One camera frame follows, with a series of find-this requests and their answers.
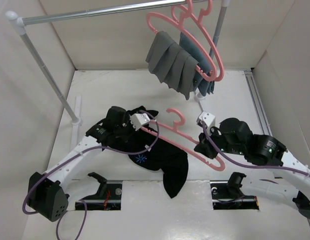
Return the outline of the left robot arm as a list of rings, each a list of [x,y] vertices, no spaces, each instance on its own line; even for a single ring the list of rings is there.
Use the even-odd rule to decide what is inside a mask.
[[[70,209],[70,204],[91,195],[103,197],[105,178],[95,172],[82,180],[75,180],[75,176],[103,150],[110,150],[115,140],[127,140],[149,122],[149,116],[142,110],[132,113],[112,106],[106,117],[94,124],[65,158],[44,173],[35,172],[30,177],[23,212],[40,214],[55,222]]]

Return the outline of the black t shirt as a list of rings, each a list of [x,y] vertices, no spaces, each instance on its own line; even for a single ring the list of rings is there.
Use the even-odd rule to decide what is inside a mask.
[[[158,115],[158,111],[147,110],[144,106],[126,111],[129,115],[149,113],[152,119]],[[154,145],[148,151],[129,155],[129,158],[147,170],[163,171],[164,189],[170,198],[174,198],[183,188],[188,175],[188,156],[184,150],[160,138],[156,139],[155,136],[143,130],[135,131],[126,142],[117,140],[108,146],[127,153],[137,153],[145,150],[152,143]]]

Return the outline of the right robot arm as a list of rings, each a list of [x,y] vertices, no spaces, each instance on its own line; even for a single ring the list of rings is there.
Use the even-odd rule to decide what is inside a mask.
[[[251,180],[247,175],[233,172],[226,184],[227,193],[237,199],[260,196],[285,204],[310,220],[310,168],[301,163],[276,138],[254,134],[248,124],[231,117],[219,127],[200,116],[197,124],[203,132],[195,151],[213,159],[223,156],[229,162],[247,169],[266,169],[289,183],[288,186],[262,180]]]

